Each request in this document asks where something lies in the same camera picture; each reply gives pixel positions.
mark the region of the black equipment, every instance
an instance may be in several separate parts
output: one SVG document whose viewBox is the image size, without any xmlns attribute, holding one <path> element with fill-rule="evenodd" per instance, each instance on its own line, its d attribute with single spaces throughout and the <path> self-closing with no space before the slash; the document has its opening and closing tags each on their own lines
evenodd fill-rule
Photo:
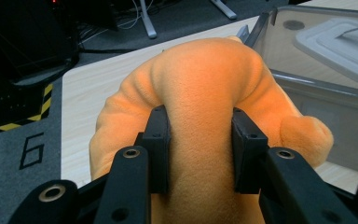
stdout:
<svg viewBox="0 0 358 224">
<path fill-rule="evenodd" d="M 71 21 L 117 30 L 111 0 L 62 0 L 62 3 L 68 10 Z"/>
<path fill-rule="evenodd" d="M 53 180 L 34 189 L 10 223 L 150 223 L 150 193 L 169 190 L 170 123 L 155 108 L 144 133 L 115 156 L 109 174 L 77 189 Z M 269 148 L 267 137 L 234 108 L 232 146 L 238 193 L 260 193 L 267 223 L 358 223 L 358 190 L 329 186 L 300 154 Z"/>
<path fill-rule="evenodd" d="M 51 82 L 78 61 L 69 28 L 45 0 L 0 0 L 0 132 L 48 115 Z M 33 84 L 16 84 L 46 71 Z"/>
</svg>

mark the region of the metal stand leg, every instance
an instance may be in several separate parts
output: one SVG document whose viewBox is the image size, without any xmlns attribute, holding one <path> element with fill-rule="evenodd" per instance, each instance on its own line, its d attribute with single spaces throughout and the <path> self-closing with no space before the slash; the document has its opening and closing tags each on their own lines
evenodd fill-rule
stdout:
<svg viewBox="0 0 358 224">
<path fill-rule="evenodd" d="M 229 9 L 225 4 L 222 3 L 220 0 L 211 0 L 211 2 L 217 6 L 220 10 L 222 10 L 225 15 L 231 19 L 235 20 L 237 19 L 237 14 L 235 14 L 231 9 Z"/>
<path fill-rule="evenodd" d="M 147 31 L 147 35 L 149 36 L 150 39 L 154 39 L 157 37 L 157 33 L 153 27 L 152 21 L 149 18 L 149 15 L 147 15 L 145 0 L 140 0 L 140 1 L 141 1 L 141 9 L 142 9 L 141 12 L 142 21 L 144 21 L 144 26 Z"/>
</svg>

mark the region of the yellow and black hazard tape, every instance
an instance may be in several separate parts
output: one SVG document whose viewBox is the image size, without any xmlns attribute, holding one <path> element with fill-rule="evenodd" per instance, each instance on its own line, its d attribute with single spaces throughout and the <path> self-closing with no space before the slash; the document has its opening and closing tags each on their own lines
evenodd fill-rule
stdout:
<svg viewBox="0 0 358 224">
<path fill-rule="evenodd" d="M 15 128 L 19 128 L 25 124 L 29 124 L 32 122 L 36 122 L 39 121 L 41 119 L 44 119 L 48 116 L 48 112 L 50 110 L 50 106 L 51 106 L 51 93 L 53 90 L 53 85 L 49 84 L 46 86 L 45 91 L 44 91 L 44 96 L 43 96 L 43 103 L 41 106 L 41 110 L 39 114 L 33 115 L 29 118 L 26 119 L 22 119 L 22 120 L 17 120 L 15 122 L 12 123 L 8 123 L 5 125 L 1 125 L 0 126 L 0 133 L 1 132 L 6 132 Z"/>
</svg>

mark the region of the orange plush toy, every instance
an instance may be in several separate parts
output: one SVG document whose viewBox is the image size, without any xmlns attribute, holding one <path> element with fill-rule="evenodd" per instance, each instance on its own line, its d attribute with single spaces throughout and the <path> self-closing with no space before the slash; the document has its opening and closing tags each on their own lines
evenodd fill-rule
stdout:
<svg viewBox="0 0 358 224">
<path fill-rule="evenodd" d="M 313 167 L 333 145 L 328 128 L 301 115 L 257 53 L 234 36 L 201 39 L 145 62 L 106 100 L 89 146 L 93 179 L 133 145 L 158 105 L 171 123 L 171 183 L 167 195 L 152 195 L 152 223 L 263 222 L 257 195 L 234 192 L 233 107 L 247 113 L 270 147 L 294 149 Z"/>
</svg>

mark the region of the cable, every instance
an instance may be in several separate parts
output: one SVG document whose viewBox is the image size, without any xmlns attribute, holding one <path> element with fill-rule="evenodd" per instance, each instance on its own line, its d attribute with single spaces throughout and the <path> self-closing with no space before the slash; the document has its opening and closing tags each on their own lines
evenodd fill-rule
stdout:
<svg viewBox="0 0 358 224">
<path fill-rule="evenodd" d="M 155 15 L 157 13 L 159 13 L 159 11 L 165 7 L 171 7 L 173 5 L 176 5 L 177 3 L 179 3 L 180 1 L 182 0 L 172 0 L 170 1 L 169 4 L 166 4 L 165 2 L 162 4 L 162 6 L 158 6 L 158 4 L 155 4 L 153 9 L 150 10 L 150 15 Z M 117 27 L 120 28 L 120 29 L 123 29 L 123 30 L 128 30 L 130 28 L 132 28 L 137 22 L 138 20 L 141 18 L 140 16 L 140 10 L 135 2 L 135 0 L 132 0 L 133 2 L 133 5 L 134 5 L 134 8 L 136 10 L 136 16 L 135 16 L 135 19 L 131 20 L 131 21 L 126 21 L 126 22 L 123 22 L 121 24 L 119 24 Z M 149 4 L 149 6 L 147 7 L 147 12 L 149 12 L 149 9 L 152 7 L 153 5 L 153 2 L 154 0 L 152 0 Z M 128 11 L 127 12 L 123 12 L 121 13 L 121 18 L 119 18 L 118 20 L 123 20 L 123 19 L 127 19 L 129 18 L 130 16 L 128 16 L 128 14 L 130 14 Z M 122 27 L 123 25 L 126 25 L 128 23 L 132 22 L 132 25 L 130 25 L 129 27 Z M 88 34 L 92 31 L 92 28 L 89 29 L 89 30 L 86 30 L 86 31 L 82 31 L 82 33 L 80 33 L 80 42 L 79 42 L 79 52 L 81 53 L 95 53 L 95 54 L 103 54 L 103 53 L 115 53 L 115 54 L 123 54 L 123 53 L 128 53 L 128 52 L 132 52 L 134 50 L 137 50 L 137 49 L 85 49 L 84 48 L 84 45 L 83 43 L 85 43 L 86 41 L 89 41 L 90 39 L 92 39 L 94 36 L 96 35 L 99 35 L 103 32 L 106 32 L 107 30 L 103 30 L 103 31 L 100 31 L 99 33 L 98 32 L 95 32 L 95 33 L 92 33 L 92 35 Z"/>
<path fill-rule="evenodd" d="M 79 52 L 81 53 L 117 53 L 117 54 L 122 54 L 122 53 L 129 53 L 132 51 L 135 51 L 137 49 L 83 49 L 80 48 Z"/>
<path fill-rule="evenodd" d="M 127 22 L 124 22 L 124 23 L 118 25 L 117 27 L 120 28 L 120 29 L 129 30 L 130 28 L 132 28 L 132 27 L 138 22 L 138 20 L 139 20 L 139 18 L 140 18 L 138 6 L 136 5 L 136 3 L 135 3 L 134 0 L 132 0 L 132 2 L 133 2 L 133 6 L 134 6 L 135 9 L 136 9 L 136 18 L 135 18 L 134 20 L 132 20 L 132 21 L 133 21 L 133 24 L 132 24 L 131 26 L 129 26 L 129 27 L 122 27 L 122 26 L 125 25 L 125 24 L 128 24 L 128 23 L 130 23 L 130 22 L 132 22 L 132 21 L 127 21 Z"/>
</svg>

